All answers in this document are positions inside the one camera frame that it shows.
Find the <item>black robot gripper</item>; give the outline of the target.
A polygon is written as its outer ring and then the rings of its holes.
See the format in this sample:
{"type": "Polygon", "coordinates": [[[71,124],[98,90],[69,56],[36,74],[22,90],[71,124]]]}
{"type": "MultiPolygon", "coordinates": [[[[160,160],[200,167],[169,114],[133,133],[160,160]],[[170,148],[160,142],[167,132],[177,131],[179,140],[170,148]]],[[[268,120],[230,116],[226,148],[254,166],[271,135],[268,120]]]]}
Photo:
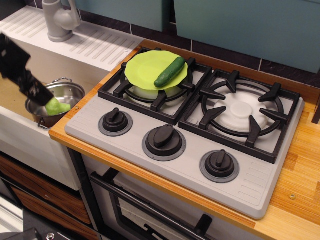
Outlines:
{"type": "Polygon", "coordinates": [[[8,36],[0,34],[0,73],[4,78],[19,85],[20,92],[29,100],[45,106],[54,95],[26,70],[30,58],[31,56],[8,36]]]}

